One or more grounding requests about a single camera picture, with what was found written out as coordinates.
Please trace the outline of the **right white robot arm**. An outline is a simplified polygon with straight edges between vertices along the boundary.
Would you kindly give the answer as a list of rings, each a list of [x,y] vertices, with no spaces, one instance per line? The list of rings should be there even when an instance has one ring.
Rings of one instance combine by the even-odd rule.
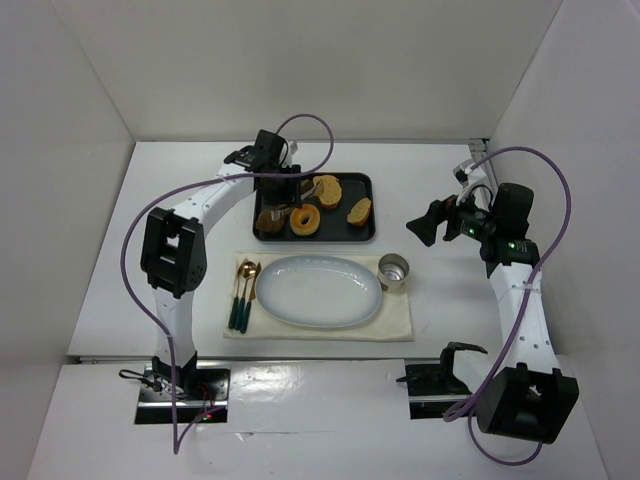
[[[550,343],[542,305],[542,273],[537,245],[527,239],[534,193],[503,183],[488,209],[472,196],[435,200],[425,215],[406,227],[424,245],[436,241],[439,225],[445,240],[464,235],[480,244],[480,257],[495,294],[503,348],[496,360],[487,351],[451,342],[429,373],[403,376],[410,390],[441,387],[465,395],[464,414],[476,417],[481,432],[538,444],[557,439],[579,396],[575,378],[563,374]]]

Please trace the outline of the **oval bread slice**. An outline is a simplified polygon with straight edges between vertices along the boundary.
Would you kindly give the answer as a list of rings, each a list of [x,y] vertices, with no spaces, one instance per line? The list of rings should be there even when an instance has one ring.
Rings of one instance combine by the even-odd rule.
[[[315,176],[312,181],[319,204],[325,209],[335,209],[343,195],[339,179],[333,175],[320,175]]]

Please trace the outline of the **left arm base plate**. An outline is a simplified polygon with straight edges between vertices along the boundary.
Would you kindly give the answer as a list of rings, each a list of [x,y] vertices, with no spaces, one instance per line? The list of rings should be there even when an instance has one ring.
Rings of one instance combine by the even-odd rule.
[[[145,382],[140,385],[135,425],[170,425],[172,423],[171,385],[157,377],[150,365],[142,370]],[[205,363],[198,367],[195,379],[176,394],[177,423],[187,425],[198,415],[200,423],[226,423],[231,371],[226,366]]]

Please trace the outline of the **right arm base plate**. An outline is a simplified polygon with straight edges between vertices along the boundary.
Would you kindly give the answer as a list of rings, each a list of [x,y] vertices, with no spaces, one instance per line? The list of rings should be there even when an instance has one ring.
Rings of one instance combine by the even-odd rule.
[[[434,359],[406,361],[396,382],[406,387],[412,420],[442,419],[446,410],[471,395],[463,382],[444,375]]]

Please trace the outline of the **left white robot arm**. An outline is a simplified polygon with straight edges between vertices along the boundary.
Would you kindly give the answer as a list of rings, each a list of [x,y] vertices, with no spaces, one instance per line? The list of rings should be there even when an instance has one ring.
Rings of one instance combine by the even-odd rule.
[[[207,235],[256,191],[276,204],[299,200],[297,150],[296,141],[261,130],[252,144],[230,153],[212,179],[189,187],[187,199],[171,208],[153,201],[138,215],[145,223],[140,267],[155,302],[154,308],[142,310],[158,331],[152,372],[171,393],[189,389],[197,368],[193,300],[207,272]]]

